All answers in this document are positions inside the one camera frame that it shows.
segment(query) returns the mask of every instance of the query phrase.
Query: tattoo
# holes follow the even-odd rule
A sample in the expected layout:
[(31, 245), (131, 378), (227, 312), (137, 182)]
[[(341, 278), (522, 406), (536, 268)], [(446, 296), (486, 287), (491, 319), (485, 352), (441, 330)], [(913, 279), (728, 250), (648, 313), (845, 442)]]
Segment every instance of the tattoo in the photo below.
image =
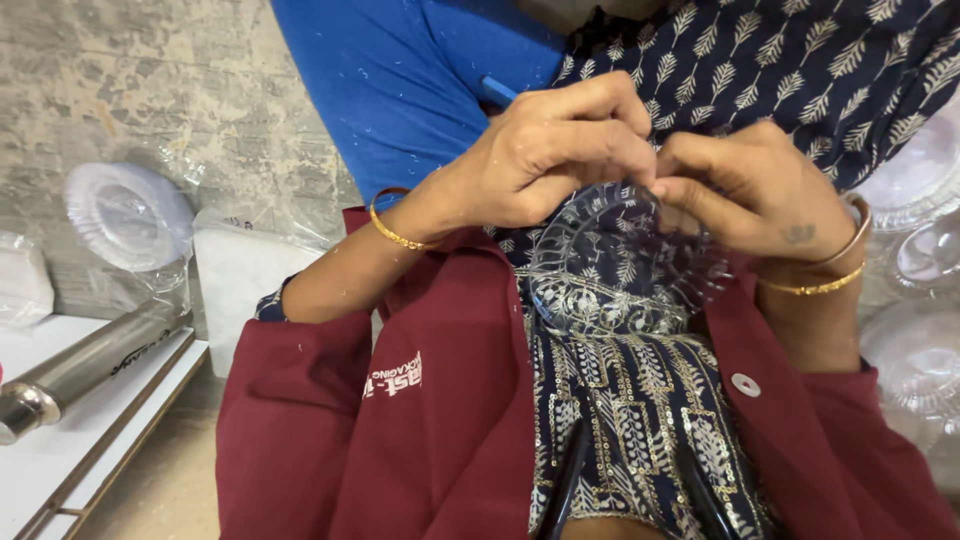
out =
[(794, 225), (789, 229), (784, 229), (781, 234), (788, 244), (803, 244), (812, 240), (817, 234), (817, 226), (812, 223)]

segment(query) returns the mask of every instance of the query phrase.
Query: stainless steel bottle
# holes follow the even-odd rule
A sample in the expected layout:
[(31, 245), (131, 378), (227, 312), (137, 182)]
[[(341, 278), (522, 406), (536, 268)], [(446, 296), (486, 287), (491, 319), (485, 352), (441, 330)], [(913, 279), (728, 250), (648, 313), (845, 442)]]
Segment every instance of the stainless steel bottle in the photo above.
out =
[(176, 302), (149, 300), (0, 386), (0, 446), (56, 424), (80, 398), (189, 324), (191, 313), (181, 312)]

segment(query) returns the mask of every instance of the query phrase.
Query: white table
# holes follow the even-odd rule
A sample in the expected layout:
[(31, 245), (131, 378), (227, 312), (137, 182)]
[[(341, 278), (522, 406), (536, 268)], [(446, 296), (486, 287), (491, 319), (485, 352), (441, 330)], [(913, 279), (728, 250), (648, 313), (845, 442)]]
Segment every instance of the white table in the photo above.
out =
[[(27, 333), (0, 331), (4, 380), (107, 322), (53, 315)], [(207, 351), (206, 342), (194, 339), (193, 329), (180, 330), (87, 396), (58, 424), (0, 447), (0, 540), (71, 537)]]

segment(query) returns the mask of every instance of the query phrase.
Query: bangle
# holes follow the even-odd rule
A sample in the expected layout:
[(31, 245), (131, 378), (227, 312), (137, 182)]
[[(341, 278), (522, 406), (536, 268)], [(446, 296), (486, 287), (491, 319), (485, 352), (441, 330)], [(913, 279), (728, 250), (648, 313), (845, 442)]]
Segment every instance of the bangle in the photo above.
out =
[(391, 240), (393, 240), (393, 241), (396, 242), (397, 244), (400, 244), (401, 246), (403, 246), (403, 247), (405, 247), (405, 248), (407, 248), (407, 249), (419, 250), (419, 251), (436, 249), (436, 248), (440, 245), (440, 242), (435, 242), (435, 243), (432, 243), (432, 244), (424, 244), (424, 243), (421, 243), (421, 242), (415, 242), (415, 241), (413, 241), (413, 240), (408, 240), (408, 239), (404, 238), (403, 236), (400, 236), (400, 235), (397, 234), (397, 233), (394, 233), (394, 232), (391, 231), (390, 229), (387, 229), (387, 227), (383, 224), (383, 222), (380, 221), (380, 218), (376, 215), (376, 210), (373, 209), (374, 206), (376, 205), (376, 200), (380, 198), (380, 195), (386, 195), (387, 193), (404, 193), (404, 194), (406, 194), (406, 193), (409, 193), (409, 192), (410, 192), (410, 190), (407, 189), (406, 187), (388, 187), (388, 188), (386, 188), (386, 189), (383, 189), (383, 190), (380, 191), (379, 193), (377, 193), (375, 196), (373, 196), (373, 200), (370, 201), (370, 220), (373, 221), (373, 226), (376, 227), (376, 229), (377, 229), (378, 231), (380, 231), (381, 233), (383, 233), (384, 236), (390, 238)]
[[(873, 222), (873, 216), (870, 213), (870, 206), (860, 196), (855, 194), (853, 195), (853, 199), (851, 200), (851, 205), (860, 213), (860, 223), (859, 223), (859, 226), (857, 227), (856, 233), (853, 235), (853, 238), (851, 238), (850, 242), (848, 242), (847, 245), (844, 246), (844, 248), (840, 250), (836, 255), (834, 255), (831, 258), (821, 260), (819, 262), (808, 264), (803, 267), (804, 271), (817, 272), (818, 270), (822, 270), (830, 266), (832, 263), (845, 257), (847, 254), (849, 254), (853, 250), (854, 246), (857, 246), (858, 244), (865, 241), (865, 238), (870, 233), (871, 225)], [(844, 285), (849, 284), (853, 280), (857, 279), (860, 276), (860, 274), (863, 273), (863, 268), (866, 266), (866, 264), (867, 262), (866, 260), (864, 260), (863, 262), (860, 263), (860, 266), (857, 267), (856, 270), (853, 270), (852, 272), (850, 272), (850, 274), (834, 282), (824, 283), (822, 285), (808, 285), (808, 286), (802, 286), (802, 287), (794, 287), (794, 286), (787, 286), (787, 285), (781, 285), (773, 282), (768, 282), (763, 278), (757, 278), (756, 282), (757, 284), (763, 285), (767, 288), (778, 290), (780, 292), (786, 292), (789, 294), (796, 294), (799, 296), (821, 294), (821, 293), (837, 290), (843, 287)]]
[(825, 283), (825, 284), (822, 284), (822, 285), (813, 285), (813, 286), (808, 286), (808, 287), (788, 287), (788, 286), (786, 286), (786, 285), (778, 285), (778, 284), (776, 284), (776, 283), (770, 283), (770, 282), (768, 282), (768, 281), (766, 281), (766, 280), (764, 280), (764, 279), (761, 279), (761, 278), (757, 278), (757, 279), (756, 279), (756, 282), (759, 283), (759, 284), (761, 284), (761, 285), (763, 285), (763, 286), (765, 286), (765, 287), (767, 287), (767, 288), (772, 288), (772, 289), (778, 290), (778, 291), (780, 291), (780, 292), (788, 292), (788, 293), (790, 293), (790, 294), (796, 294), (796, 295), (798, 295), (798, 296), (805, 296), (805, 295), (810, 295), (810, 294), (820, 294), (820, 293), (824, 293), (824, 292), (830, 292), (830, 291), (837, 290), (838, 288), (846, 285), (847, 283), (852, 282), (853, 280), (857, 279), (857, 278), (860, 276), (860, 274), (863, 273), (863, 267), (866, 266), (866, 265), (867, 265), (867, 261), (864, 260), (863, 263), (861, 263), (860, 266), (859, 266), (856, 270), (853, 270), (852, 272), (850, 272), (850, 274), (844, 276), (843, 278), (840, 278), (839, 280), (837, 280), (837, 281), (835, 281), (835, 282), (829, 282), (829, 283)]

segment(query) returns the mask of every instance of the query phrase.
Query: patterned dress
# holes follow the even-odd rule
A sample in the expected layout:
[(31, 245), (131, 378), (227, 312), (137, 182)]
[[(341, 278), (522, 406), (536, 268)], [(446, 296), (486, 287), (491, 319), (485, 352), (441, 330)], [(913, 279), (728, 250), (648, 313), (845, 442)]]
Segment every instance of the patterned dress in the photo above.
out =
[[(532, 353), (536, 468), (531, 531), (553, 496), (552, 478), (567, 437), (583, 417), (591, 421), (590, 451), (570, 519), (620, 517), (677, 538), (706, 538), (677, 468), (677, 442), (683, 440), (697, 455), (739, 536), (775, 538), (778, 528), (770, 504), (740, 447), (716, 358), (704, 338), (694, 334), (581, 338), (557, 335), (534, 322), (528, 266), (544, 228), (487, 229), (514, 266)], [(615, 441), (601, 433), (588, 392), (615, 432)], [(617, 445), (628, 467), (613, 458), (610, 444)]]
[(567, 49), (553, 86), (628, 71), (655, 146), (769, 118), (849, 189), (953, 95), (960, 2), (670, 0), (643, 21), (597, 10)]

